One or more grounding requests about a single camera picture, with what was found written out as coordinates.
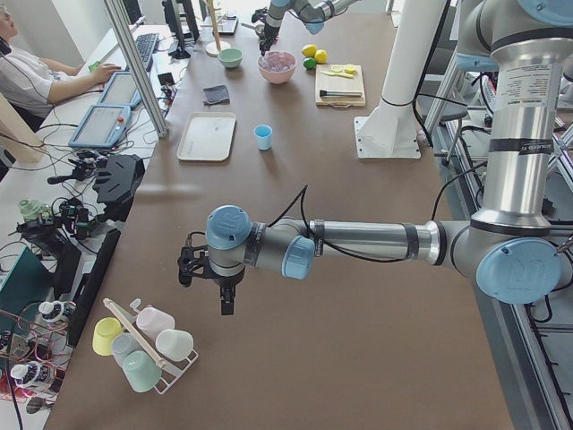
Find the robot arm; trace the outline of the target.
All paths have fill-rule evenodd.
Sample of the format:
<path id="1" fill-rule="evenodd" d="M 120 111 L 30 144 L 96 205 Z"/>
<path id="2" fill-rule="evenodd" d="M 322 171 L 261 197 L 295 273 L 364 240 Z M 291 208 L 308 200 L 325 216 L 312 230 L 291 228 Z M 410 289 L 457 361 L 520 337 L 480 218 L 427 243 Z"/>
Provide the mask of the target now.
<path id="1" fill-rule="evenodd" d="M 240 207 L 219 207 L 207 219 L 205 256 L 222 314 L 233 313 L 246 267 L 301 280 L 326 253 L 446 265 L 514 305 L 538 301 L 561 284 L 565 262 L 549 242 L 542 202 L 561 74 L 572 53 L 572 4 L 465 1 L 461 10 L 458 61 L 490 59 L 499 71 L 481 208 L 468 221 L 423 225 L 306 219 L 267 225 Z"/>
<path id="2" fill-rule="evenodd" d="M 356 0 L 319 1 L 316 5 L 307 0 L 272 0 L 264 20 L 261 56 L 265 56 L 276 42 L 286 13 L 293 13 L 310 34 L 316 35 L 324 28 L 326 21 L 344 13 L 354 3 Z"/>

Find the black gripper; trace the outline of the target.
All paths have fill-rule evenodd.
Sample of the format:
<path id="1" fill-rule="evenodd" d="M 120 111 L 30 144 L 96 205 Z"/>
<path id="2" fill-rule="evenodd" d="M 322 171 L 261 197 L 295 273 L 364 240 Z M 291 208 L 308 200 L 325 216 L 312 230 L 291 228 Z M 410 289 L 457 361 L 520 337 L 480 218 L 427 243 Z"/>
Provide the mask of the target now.
<path id="1" fill-rule="evenodd" d="M 280 20 L 267 16 L 264 24 L 264 39 L 260 41 L 261 55 L 264 56 L 271 49 L 271 41 L 274 41 L 280 29 Z"/>
<path id="2" fill-rule="evenodd" d="M 243 278 L 244 271 L 240 271 L 232 276 L 221 277 L 216 280 L 220 288 L 222 315 L 233 315 L 235 313 L 236 286 Z"/>

